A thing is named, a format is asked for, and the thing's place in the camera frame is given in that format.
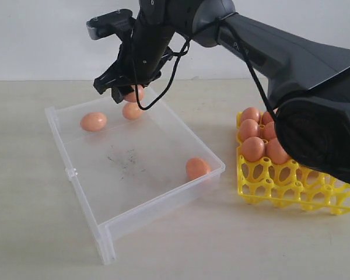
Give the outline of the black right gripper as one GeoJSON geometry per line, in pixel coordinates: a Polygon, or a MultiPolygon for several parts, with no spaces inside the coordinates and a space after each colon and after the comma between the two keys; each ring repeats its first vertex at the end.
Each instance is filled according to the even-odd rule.
{"type": "Polygon", "coordinates": [[[169,48],[174,29],[170,26],[135,26],[120,45],[116,61],[99,77],[93,87],[103,95],[111,89],[111,97],[120,104],[137,83],[148,85],[161,76],[161,69],[174,57],[169,48]]]}

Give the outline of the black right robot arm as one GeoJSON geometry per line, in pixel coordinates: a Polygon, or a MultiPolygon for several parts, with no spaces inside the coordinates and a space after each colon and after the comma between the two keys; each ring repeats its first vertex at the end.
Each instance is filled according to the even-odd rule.
{"type": "Polygon", "coordinates": [[[192,41],[222,46],[253,78],[268,79],[260,95],[279,143],[298,163],[350,184],[350,49],[317,43],[236,12],[232,1],[141,1],[133,17],[120,9],[91,18],[92,40],[116,35],[116,61],[93,82],[115,102],[161,75],[192,41]]]}

